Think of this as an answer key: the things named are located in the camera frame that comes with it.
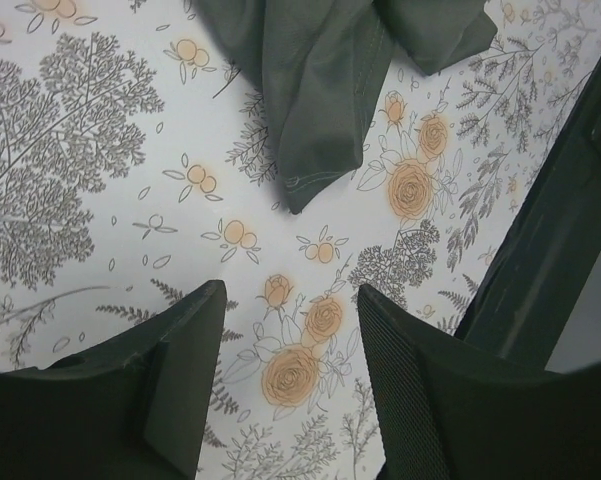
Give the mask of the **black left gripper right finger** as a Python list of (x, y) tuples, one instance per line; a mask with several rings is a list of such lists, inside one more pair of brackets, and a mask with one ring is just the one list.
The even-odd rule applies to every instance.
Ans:
[(601, 362), (566, 374), (450, 336), (363, 285), (383, 479), (601, 479)]

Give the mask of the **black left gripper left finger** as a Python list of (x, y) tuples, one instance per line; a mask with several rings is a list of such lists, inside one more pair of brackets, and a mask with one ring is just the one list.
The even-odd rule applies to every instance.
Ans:
[(224, 327), (211, 280), (48, 368), (0, 373), (0, 479), (192, 479)]

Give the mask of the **dark grey t shirt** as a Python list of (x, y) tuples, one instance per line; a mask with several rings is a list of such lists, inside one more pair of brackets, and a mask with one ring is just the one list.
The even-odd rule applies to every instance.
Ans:
[(497, 32), (476, 0), (207, 0), (195, 7), (263, 96), (280, 189), (296, 214), (362, 164), (396, 50), (433, 75), (487, 50)]

